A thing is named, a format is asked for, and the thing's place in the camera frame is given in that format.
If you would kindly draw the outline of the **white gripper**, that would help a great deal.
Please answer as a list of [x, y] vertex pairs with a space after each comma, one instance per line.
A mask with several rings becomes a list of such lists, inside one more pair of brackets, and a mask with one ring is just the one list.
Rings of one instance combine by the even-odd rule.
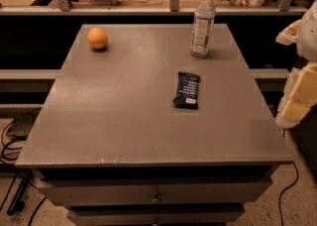
[[[310, 61], [317, 60], [317, 2], [297, 20], [280, 32], [275, 41], [289, 46], [296, 43], [297, 54]], [[275, 123], [290, 129], [301, 122], [317, 104], [317, 63], [294, 67], [286, 80], [283, 96], [277, 107]]]

